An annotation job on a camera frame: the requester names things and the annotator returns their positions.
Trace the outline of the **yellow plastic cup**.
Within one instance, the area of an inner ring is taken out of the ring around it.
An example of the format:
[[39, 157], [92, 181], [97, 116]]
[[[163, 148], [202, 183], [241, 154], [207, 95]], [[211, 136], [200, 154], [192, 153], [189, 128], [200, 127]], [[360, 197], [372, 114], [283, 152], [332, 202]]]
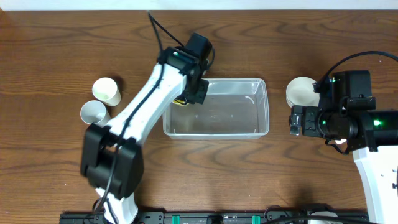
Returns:
[[180, 106], [187, 106], [188, 105], [188, 101], [185, 98], [176, 98], [173, 100], [174, 104], [176, 105], [180, 105]]

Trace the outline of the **grey plastic bowl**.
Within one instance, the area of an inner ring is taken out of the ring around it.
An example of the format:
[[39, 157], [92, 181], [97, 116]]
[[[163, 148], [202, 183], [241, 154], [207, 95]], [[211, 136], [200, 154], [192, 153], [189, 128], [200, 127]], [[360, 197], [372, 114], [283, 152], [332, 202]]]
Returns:
[[309, 77], [297, 77], [291, 80], [285, 91], [287, 104], [290, 107], [295, 105], [317, 107], [320, 95], [314, 92], [313, 84], [315, 82]]

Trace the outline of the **white plastic cup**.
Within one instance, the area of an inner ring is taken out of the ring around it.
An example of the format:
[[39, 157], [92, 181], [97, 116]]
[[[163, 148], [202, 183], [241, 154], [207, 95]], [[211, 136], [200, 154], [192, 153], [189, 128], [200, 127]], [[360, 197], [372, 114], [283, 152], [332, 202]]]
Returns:
[[92, 87], [93, 96], [108, 106], [116, 106], [121, 102], [121, 94], [117, 83], [108, 77], [100, 78]]

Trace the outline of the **grey plastic cup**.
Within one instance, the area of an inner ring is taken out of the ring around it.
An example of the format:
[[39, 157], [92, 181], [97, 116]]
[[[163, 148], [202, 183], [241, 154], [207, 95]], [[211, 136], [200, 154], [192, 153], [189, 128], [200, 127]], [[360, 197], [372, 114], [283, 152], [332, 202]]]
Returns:
[[111, 119], [105, 105], [97, 100], [86, 102], [80, 110], [80, 118], [86, 124], [105, 126]]

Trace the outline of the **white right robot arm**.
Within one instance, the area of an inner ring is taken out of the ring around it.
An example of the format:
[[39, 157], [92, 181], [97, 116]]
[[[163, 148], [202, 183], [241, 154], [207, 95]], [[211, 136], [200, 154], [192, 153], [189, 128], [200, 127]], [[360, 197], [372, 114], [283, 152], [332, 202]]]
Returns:
[[318, 105], [293, 105], [290, 133], [352, 154], [370, 222], [397, 223], [397, 110], [376, 109], [367, 70], [337, 72], [313, 87]]

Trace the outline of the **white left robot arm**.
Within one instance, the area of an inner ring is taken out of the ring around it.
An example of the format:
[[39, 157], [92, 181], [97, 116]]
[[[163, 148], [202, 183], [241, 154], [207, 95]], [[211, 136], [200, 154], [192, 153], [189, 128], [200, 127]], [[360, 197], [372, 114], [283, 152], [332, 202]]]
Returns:
[[85, 131], [80, 173], [100, 196], [95, 212], [110, 223], [132, 223], [138, 214], [134, 191], [144, 173], [142, 147], [155, 123], [176, 98], [202, 104], [208, 60], [172, 51], [160, 57], [147, 83], [116, 117]]

